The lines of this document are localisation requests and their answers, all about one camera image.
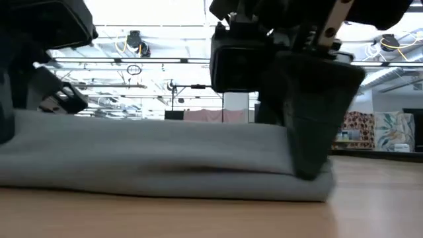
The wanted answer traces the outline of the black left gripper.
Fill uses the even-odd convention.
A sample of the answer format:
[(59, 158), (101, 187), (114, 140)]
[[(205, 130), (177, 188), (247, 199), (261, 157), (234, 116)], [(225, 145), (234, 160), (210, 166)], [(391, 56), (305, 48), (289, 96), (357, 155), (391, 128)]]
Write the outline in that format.
[(14, 108), (54, 114), (76, 114), (88, 107), (86, 98), (44, 66), (52, 58), (30, 39), (0, 36), (0, 144), (15, 135)]

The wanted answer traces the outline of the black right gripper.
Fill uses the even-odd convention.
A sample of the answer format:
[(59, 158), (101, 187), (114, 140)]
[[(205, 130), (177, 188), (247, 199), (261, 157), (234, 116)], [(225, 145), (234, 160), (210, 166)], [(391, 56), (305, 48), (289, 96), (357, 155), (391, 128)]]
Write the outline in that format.
[[(289, 50), (336, 61), (352, 61), (340, 51), (336, 33), (348, 20), (354, 0), (212, 0), (210, 13), (219, 19), (211, 39), (211, 61)], [(283, 100), (259, 93), (259, 124), (285, 126)]]

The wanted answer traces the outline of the grey towel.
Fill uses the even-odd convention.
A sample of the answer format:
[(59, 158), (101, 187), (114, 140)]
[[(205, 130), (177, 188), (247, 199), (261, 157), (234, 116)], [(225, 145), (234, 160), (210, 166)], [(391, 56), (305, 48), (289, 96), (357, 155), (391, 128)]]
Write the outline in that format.
[(111, 120), (17, 110), (0, 145), (0, 186), (132, 196), (323, 202), (332, 165), (304, 180), (286, 129), (266, 124)]

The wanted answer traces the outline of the white building pillar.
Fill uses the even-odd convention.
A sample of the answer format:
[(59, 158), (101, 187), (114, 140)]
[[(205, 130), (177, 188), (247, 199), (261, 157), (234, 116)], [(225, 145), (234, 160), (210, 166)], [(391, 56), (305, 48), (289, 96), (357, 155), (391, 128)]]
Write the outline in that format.
[(225, 93), (223, 107), (227, 110), (246, 110), (249, 108), (248, 93)]

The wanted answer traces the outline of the wooden workbench with bottles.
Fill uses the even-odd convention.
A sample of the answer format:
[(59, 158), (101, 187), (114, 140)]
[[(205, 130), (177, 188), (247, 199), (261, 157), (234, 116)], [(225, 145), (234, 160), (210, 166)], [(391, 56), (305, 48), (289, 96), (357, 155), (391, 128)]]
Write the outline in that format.
[(373, 136), (359, 130), (339, 131), (332, 144), (332, 149), (373, 150), (374, 147)]

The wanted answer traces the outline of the brown flower print cloth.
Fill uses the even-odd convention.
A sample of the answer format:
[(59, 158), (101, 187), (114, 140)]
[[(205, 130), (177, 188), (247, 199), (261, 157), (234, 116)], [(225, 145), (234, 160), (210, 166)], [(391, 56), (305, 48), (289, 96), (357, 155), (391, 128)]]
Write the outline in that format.
[(358, 111), (347, 112), (342, 125), (343, 130), (359, 130), (373, 136), (375, 145), (375, 117), (373, 114)]

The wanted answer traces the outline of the pink hanging cloth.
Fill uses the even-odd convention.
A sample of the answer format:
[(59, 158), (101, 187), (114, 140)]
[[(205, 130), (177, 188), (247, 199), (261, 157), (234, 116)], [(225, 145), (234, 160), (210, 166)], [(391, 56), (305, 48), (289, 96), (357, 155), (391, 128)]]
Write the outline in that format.
[(193, 122), (247, 123), (248, 110), (185, 110), (183, 120)]

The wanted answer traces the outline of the leaf print cloth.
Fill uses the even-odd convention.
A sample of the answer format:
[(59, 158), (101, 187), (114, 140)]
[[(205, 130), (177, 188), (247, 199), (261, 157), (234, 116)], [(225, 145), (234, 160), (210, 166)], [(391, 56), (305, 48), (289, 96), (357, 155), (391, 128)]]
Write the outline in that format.
[(408, 152), (415, 149), (415, 122), (413, 114), (397, 112), (376, 112), (374, 140), (376, 151), (395, 151), (398, 146), (407, 145)]

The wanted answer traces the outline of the dark cabinet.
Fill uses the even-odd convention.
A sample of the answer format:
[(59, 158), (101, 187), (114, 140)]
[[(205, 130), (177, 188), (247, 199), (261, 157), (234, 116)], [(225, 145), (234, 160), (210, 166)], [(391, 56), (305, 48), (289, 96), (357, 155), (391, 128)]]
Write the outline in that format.
[(423, 109), (404, 108), (404, 113), (412, 114), (414, 118), (414, 150), (423, 153)]

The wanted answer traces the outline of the long ceiling light bar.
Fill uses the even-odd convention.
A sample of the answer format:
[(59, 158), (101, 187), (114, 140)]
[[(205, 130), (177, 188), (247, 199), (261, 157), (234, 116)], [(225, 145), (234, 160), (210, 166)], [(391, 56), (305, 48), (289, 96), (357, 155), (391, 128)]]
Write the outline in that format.
[[(58, 63), (195, 63), (206, 64), (209, 59), (189, 58), (54, 58)], [(407, 61), (353, 61), (352, 65), (363, 67), (423, 67), (423, 62)]]

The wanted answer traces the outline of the silver ventilation duct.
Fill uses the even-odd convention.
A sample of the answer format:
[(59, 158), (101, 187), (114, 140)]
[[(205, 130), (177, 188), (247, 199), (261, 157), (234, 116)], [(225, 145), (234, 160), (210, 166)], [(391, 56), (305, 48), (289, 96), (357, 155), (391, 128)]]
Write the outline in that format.
[(398, 81), (396, 84), (378, 90), (379, 93), (388, 93), (407, 86), (416, 88), (416, 84), (423, 82), (423, 67), (388, 67), (370, 73), (360, 85), (358, 95), (363, 95), (370, 89)]

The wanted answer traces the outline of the black metal frame stand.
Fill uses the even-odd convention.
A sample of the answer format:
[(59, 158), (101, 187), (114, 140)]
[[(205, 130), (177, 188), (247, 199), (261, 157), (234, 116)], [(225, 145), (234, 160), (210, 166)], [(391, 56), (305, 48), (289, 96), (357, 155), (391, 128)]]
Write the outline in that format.
[[(185, 88), (191, 88), (191, 89), (199, 89), (199, 90), (204, 90), (207, 88), (211, 88), (211, 85), (202, 85), (202, 84), (193, 84), (193, 85), (175, 85), (176, 89), (178, 88), (182, 88), (182, 90), (180, 92), (182, 92), (183, 90), (185, 90)], [(221, 122), (224, 122), (224, 94), (222, 93), (221, 95), (219, 95), (218, 93), (216, 93), (216, 95), (221, 99)], [(174, 100), (176, 98), (175, 92), (171, 92), (171, 110), (174, 111)]]

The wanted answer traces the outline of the black table edge rail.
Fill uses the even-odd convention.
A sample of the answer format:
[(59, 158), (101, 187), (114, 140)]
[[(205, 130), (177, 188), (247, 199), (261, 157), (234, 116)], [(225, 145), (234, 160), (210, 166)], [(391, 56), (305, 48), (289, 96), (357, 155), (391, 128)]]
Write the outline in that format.
[(359, 149), (333, 149), (331, 155), (361, 157), (368, 159), (384, 159), (390, 161), (402, 161), (407, 163), (423, 163), (423, 153), (372, 151)]

